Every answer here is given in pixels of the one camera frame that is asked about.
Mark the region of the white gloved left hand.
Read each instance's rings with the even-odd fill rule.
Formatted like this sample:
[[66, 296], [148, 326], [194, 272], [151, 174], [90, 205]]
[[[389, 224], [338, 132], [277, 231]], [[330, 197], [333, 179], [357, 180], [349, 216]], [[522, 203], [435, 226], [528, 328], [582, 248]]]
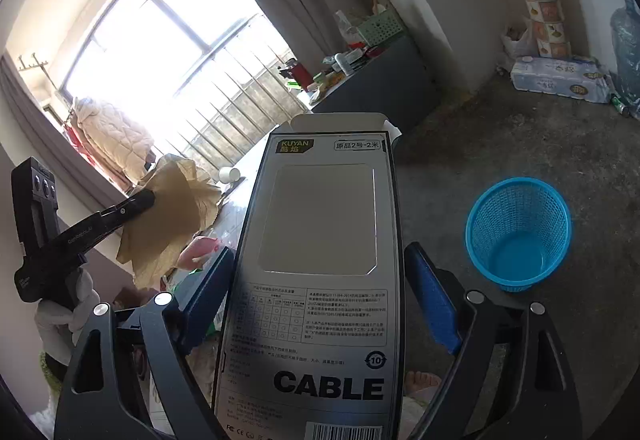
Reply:
[[43, 351], [64, 366], [70, 364], [73, 350], [92, 311], [100, 303], [91, 275], [80, 270], [75, 283], [78, 304], [73, 310], [49, 300], [41, 300], [35, 323], [42, 340]]

